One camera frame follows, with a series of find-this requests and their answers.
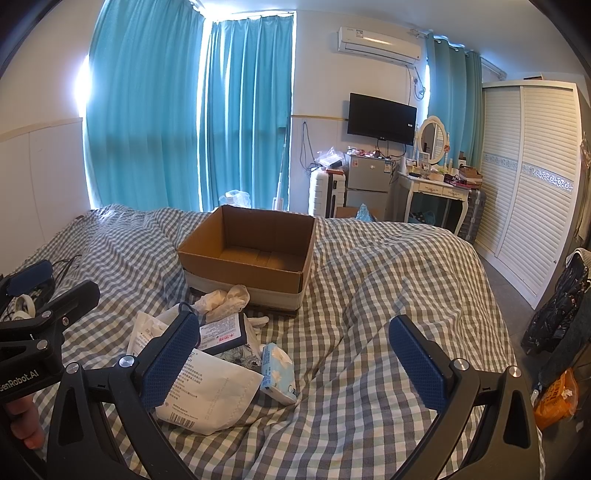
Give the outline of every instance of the sliding wardrobe door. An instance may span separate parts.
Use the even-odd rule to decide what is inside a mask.
[[[567,241],[578,187],[578,104],[572,89],[523,86],[524,137],[517,192],[498,258],[537,304]]]
[[[521,151],[519,87],[486,88],[484,154],[480,172],[486,203],[476,242],[496,254],[511,207]]]

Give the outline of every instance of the gray checkered bedsheet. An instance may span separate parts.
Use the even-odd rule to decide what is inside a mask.
[[[205,216],[106,207],[74,221],[26,262],[81,254],[57,293],[85,279],[100,287],[98,307],[65,334],[64,364],[112,365],[137,312],[156,315],[191,299],[176,248]],[[321,220],[311,275],[297,317],[272,317],[262,333],[294,360],[296,405],[257,395],[235,427],[210,436],[161,423],[199,478],[390,478],[435,418],[389,347],[387,325],[396,314],[407,314],[451,358],[498,372],[515,363],[479,259],[450,232]],[[35,397],[45,430],[56,389]],[[457,468],[478,415],[444,473]],[[113,408],[108,417],[127,461],[143,471]]]

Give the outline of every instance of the human hand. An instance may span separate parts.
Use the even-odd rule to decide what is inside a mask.
[[[31,450],[43,447],[45,433],[39,423],[39,412],[33,403],[33,396],[29,395],[6,404],[6,410],[12,415],[18,415],[10,424],[12,434],[19,440],[23,440]]]

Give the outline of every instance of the mini fridge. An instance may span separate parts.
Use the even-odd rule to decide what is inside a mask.
[[[394,168],[391,160],[373,157],[346,156],[345,206],[360,207],[362,203],[384,221],[388,191]]]

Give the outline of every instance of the orange bag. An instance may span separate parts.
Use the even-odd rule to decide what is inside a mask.
[[[579,387],[574,379],[573,369],[569,368],[549,386],[535,406],[535,424],[540,430],[544,430],[561,419],[572,417],[578,402]]]

